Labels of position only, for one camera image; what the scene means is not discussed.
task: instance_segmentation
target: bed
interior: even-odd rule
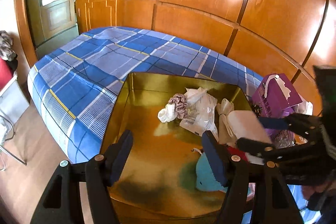
[[[73,163],[99,153],[123,81],[131,71],[210,78],[252,95],[262,77],[206,47],[160,32],[97,28],[44,56],[30,70],[31,97]]]

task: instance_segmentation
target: cable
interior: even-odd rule
[[[5,171],[6,170],[6,164],[5,164],[5,161],[3,160],[3,158],[2,158],[2,153],[1,153],[2,151],[0,151],[0,158],[1,158],[1,160],[2,160],[2,163],[3,163],[3,168],[2,169],[0,169],[0,172],[2,172],[2,171]]]
[[[2,116],[1,114],[0,114],[0,117],[2,117],[4,120],[6,120],[10,125],[11,125],[11,127],[12,127],[12,130],[13,130],[13,136],[12,137],[10,137],[10,138],[8,138],[8,139],[5,139],[4,140],[4,142],[6,142],[6,141],[10,141],[10,140],[12,140],[13,138],[14,138],[14,136],[15,136],[15,131],[14,131],[14,126],[13,126],[13,124],[10,122],[10,120],[8,120],[7,118],[5,118],[4,116]]]
[[[8,139],[5,139],[4,142],[6,142],[6,141],[10,141],[10,140],[12,140],[12,139],[14,138],[14,136],[15,136],[15,134],[16,134],[15,131],[14,131],[14,126],[13,126],[13,124],[10,122],[10,120],[8,120],[7,118],[5,118],[5,117],[2,116],[1,114],[0,114],[0,117],[2,117],[5,121],[7,121],[7,122],[10,124],[10,126],[12,127],[11,130],[13,130],[13,136],[10,137],[10,138],[8,138]],[[2,151],[0,151],[0,158],[1,158],[1,161],[2,161],[2,163],[3,163],[3,168],[0,169],[0,172],[6,170],[6,163],[5,163],[5,161],[3,160],[3,157],[2,157],[2,153],[1,153],[1,152],[2,152]]]

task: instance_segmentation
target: scrunchie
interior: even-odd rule
[[[168,101],[169,104],[175,105],[175,112],[177,113],[177,118],[184,119],[188,115],[187,111],[187,102],[186,98],[183,94],[176,93],[173,97],[171,97]]]

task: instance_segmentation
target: red cloth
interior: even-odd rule
[[[0,58],[0,90],[2,90],[5,85],[11,80],[13,74],[5,60]]]

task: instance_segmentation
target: wooden floor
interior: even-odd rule
[[[16,135],[5,142],[5,147],[26,159],[27,166],[1,153],[6,170],[0,172],[0,215],[8,224],[28,224],[55,168],[67,156],[54,141],[33,102],[14,129]],[[91,224],[85,183],[81,183],[80,189],[84,220]]]

